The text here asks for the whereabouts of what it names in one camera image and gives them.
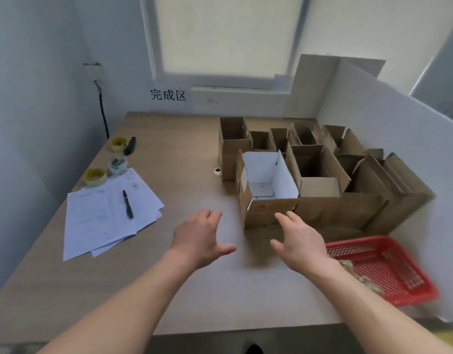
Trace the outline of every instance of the left forearm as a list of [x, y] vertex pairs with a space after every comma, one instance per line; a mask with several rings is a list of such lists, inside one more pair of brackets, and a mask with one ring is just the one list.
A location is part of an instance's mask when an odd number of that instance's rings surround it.
[[147, 273], [49, 343], [49, 353], [141, 353], [195, 268], [168, 251]]

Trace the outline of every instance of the roll of tape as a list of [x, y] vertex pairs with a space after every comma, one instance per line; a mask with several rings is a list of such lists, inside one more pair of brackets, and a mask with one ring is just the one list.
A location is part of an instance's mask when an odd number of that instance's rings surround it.
[[104, 169], [89, 169], [84, 174], [84, 183], [88, 187], [100, 186], [102, 184], [105, 184], [107, 180], [107, 173]]
[[128, 159], [125, 155], [115, 155], [108, 161], [108, 167], [113, 175], [121, 175], [128, 170]]
[[112, 139], [112, 150], [117, 153], [123, 153], [126, 146], [128, 145], [128, 140], [126, 138], [113, 138]]

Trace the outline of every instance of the left hand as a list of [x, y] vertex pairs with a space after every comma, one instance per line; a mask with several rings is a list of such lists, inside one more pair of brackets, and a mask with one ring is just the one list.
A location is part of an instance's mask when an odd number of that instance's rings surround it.
[[195, 269], [235, 252], [236, 246], [232, 244], [217, 244], [217, 228], [222, 214], [207, 209], [192, 214], [176, 227], [171, 251], [191, 261]]

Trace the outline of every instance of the right forearm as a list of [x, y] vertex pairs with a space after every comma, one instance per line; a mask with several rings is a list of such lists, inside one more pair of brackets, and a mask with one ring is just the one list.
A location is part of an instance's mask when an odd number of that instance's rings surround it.
[[353, 331], [367, 354], [453, 353], [417, 322], [337, 267], [312, 282]]

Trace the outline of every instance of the floor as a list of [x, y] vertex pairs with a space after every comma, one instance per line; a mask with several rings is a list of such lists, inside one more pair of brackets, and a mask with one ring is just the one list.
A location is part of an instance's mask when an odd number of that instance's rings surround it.
[[[419, 322], [433, 332], [453, 328], [453, 325], [436, 320]], [[145, 354], [243, 354], [253, 343], [261, 346], [265, 354], [364, 354], [343, 324], [156, 336], [151, 339]], [[0, 354], [35, 354], [43, 346], [0, 346]]]

